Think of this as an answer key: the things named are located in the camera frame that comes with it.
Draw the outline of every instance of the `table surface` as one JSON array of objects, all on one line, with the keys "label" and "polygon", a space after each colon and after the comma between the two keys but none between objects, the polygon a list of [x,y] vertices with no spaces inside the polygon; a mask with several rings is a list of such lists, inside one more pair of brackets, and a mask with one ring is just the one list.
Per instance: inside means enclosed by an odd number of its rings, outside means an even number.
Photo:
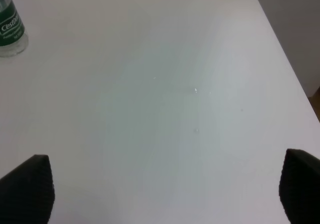
[{"label": "table surface", "polygon": [[48,154],[51,224],[286,224],[320,124],[258,0],[14,0],[0,175]]}]

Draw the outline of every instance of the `green label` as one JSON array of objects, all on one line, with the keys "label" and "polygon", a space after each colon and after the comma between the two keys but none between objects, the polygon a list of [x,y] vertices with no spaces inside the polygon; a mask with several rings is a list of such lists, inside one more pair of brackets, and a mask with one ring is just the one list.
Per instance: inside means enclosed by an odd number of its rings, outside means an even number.
[{"label": "green label", "polygon": [[8,7],[0,12],[0,46],[16,42],[22,37],[24,32],[25,27],[11,0]]}]

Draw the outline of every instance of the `plastic bottle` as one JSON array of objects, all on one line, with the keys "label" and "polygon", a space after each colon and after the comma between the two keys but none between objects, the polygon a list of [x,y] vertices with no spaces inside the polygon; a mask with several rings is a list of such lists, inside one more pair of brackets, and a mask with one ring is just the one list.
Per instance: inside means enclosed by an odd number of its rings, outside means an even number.
[{"label": "plastic bottle", "polygon": [[12,0],[0,0],[0,57],[21,53],[28,35]]}]

